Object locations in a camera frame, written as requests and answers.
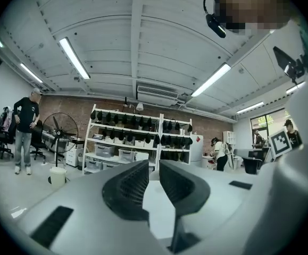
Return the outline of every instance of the sneaker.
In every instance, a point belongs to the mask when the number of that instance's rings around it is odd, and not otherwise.
[[[17,165],[15,166],[14,173],[16,175],[19,175],[19,173],[20,173],[20,166],[17,166]]]
[[[31,171],[31,167],[30,167],[30,166],[27,166],[27,167],[26,167],[26,174],[28,174],[28,175],[32,174],[32,171]]]

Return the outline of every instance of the floor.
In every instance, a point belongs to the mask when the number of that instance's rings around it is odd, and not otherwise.
[[[9,148],[14,152],[14,145]],[[21,173],[16,175],[14,160],[6,153],[4,158],[0,160],[0,214],[2,216],[18,220],[27,209],[54,191],[47,181],[49,169],[55,166],[54,154],[46,149],[42,151],[46,156],[46,164],[43,164],[41,157],[37,157],[37,160],[32,158],[32,175],[26,174],[23,162]],[[63,164],[59,162],[58,167],[63,167]],[[67,165],[65,169],[67,170],[66,177],[70,181],[82,176],[81,171],[72,166]]]

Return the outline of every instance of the office chair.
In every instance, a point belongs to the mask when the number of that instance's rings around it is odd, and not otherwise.
[[[5,131],[3,129],[3,126],[0,126],[0,152],[1,152],[0,159],[3,159],[4,153],[10,154],[12,158],[14,158],[14,154],[12,153],[12,150],[9,149],[8,145],[12,145],[14,142],[15,130],[16,130],[16,123],[14,116],[12,116],[12,122],[8,131]]]
[[[34,160],[37,159],[37,155],[40,155],[44,159],[44,163],[46,160],[46,156],[43,152],[40,151],[41,148],[46,148],[46,145],[43,143],[41,139],[41,133],[43,131],[43,123],[41,120],[37,122],[37,125],[32,130],[32,137],[31,137],[31,146],[33,146],[36,150],[33,150],[31,154],[36,154]]]

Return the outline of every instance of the brick wall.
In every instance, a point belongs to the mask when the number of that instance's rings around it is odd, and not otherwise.
[[[123,102],[114,100],[43,96],[39,104],[40,119],[44,121],[49,115],[56,112],[67,113],[75,120],[79,136],[85,138],[87,125],[94,104],[100,109],[119,109],[120,111],[123,109]],[[133,113],[133,108],[125,108],[124,112]],[[193,120],[193,133],[196,131],[197,134],[203,135],[204,152],[208,153],[211,151],[211,139],[214,137],[222,139],[223,131],[233,131],[233,125],[231,123],[176,110],[144,105],[144,111],[141,112],[143,115],[154,117],[159,117],[160,113],[164,114],[165,118],[180,121],[189,121],[191,118]]]

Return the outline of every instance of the shelving unit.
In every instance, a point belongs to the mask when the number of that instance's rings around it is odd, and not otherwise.
[[[235,133],[231,132],[231,131],[224,131],[223,132],[223,141],[230,144],[230,145],[235,145],[236,144]]]
[[[129,144],[120,144],[120,143],[115,143],[115,142],[109,142],[109,141],[105,141],[105,140],[100,140],[100,139],[94,139],[89,137],[90,131],[92,128],[96,129],[95,133],[98,133],[98,131],[100,129],[107,129],[107,130],[115,130],[115,131],[123,131],[124,134],[128,134],[128,133],[132,133],[132,135],[152,135],[151,139],[154,139],[156,135],[158,135],[161,132],[161,123],[160,123],[160,117],[151,117],[151,116],[146,116],[146,115],[140,115],[140,114],[132,114],[132,113],[123,113],[123,112],[118,112],[116,110],[105,110],[105,109],[98,109],[96,108],[96,105],[94,104],[93,109],[91,112],[102,112],[103,114],[103,118],[105,118],[105,116],[110,112],[111,115],[114,117],[116,114],[118,114],[118,116],[129,116],[129,117],[133,117],[135,116],[136,118],[141,118],[143,117],[143,119],[149,119],[151,118],[152,120],[152,124],[154,125],[154,131],[148,131],[148,130],[139,130],[139,129],[130,129],[127,127],[120,127],[120,126],[111,126],[111,125],[105,125],[105,124],[99,124],[99,123],[94,123],[92,121],[91,118],[89,118],[89,123],[88,123],[88,128],[87,128],[87,132],[86,132],[86,137],[85,137],[85,143],[84,143],[84,153],[83,153],[83,166],[82,166],[82,173],[84,175],[85,172],[90,172],[90,173],[97,173],[100,171],[100,169],[91,169],[88,167],[84,167],[84,163],[85,163],[85,159],[91,158],[91,159],[97,159],[97,160],[101,160],[101,161],[107,161],[107,162],[111,162],[111,163],[118,163],[120,165],[122,164],[127,164],[129,162],[121,160],[119,158],[119,156],[113,156],[113,157],[104,157],[104,156],[98,156],[96,155],[94,152],[88,152],[88,143],[101,143],[104,145],[111,145],[111,146],[115,146],[116,150],[119,148],[131,148],[131,149],[137,149],[140,151],[148,151],[149,154],[152,154],[154,158],[149,158],[149,166],[152,167],[157,167],[158,162],[159,162],[159,147],[160,145],[157,145],[157,148],[154,147],[140,147],[140,146],[133,146],[133,145],[129,145]]]
[[[175,129],[175,124],[176,123],[179,123],[180,127],[182,128],[186,128],[188,127],[189,125],[192,125],[192,119],[190,119],[189,121],[179,121],[179,120],[171,120],[171,119],[166,119],[164,118],[164,115],[161,114],[160,116],[160,133],[159,133],[159,136],[160,136],[160,139],[161,137],[164,135],[164,136],[171,136],[171,137],[178,137],[178,138],[190,138],[190,134],[189,135],[181,135],[181,134],[174,134],[174,133],[163,133],[163,123],[164,121],[166,122],[172,122],[172,129],[174,130]],[[161,152],[162,151],[167,151],[167,152],[186,152],[188,153],[188,163],[187,162],[184,162],[184,161],[178,161],[182,164],[190,164],[190,150],[189,149],[179,149],[179,148],[165,148],[165,146],[162,146],[161,143],[160,143],[160,146],[159,146],[159,154],[158,154],[158,159],[160,161],[160,158],[161,158]]]

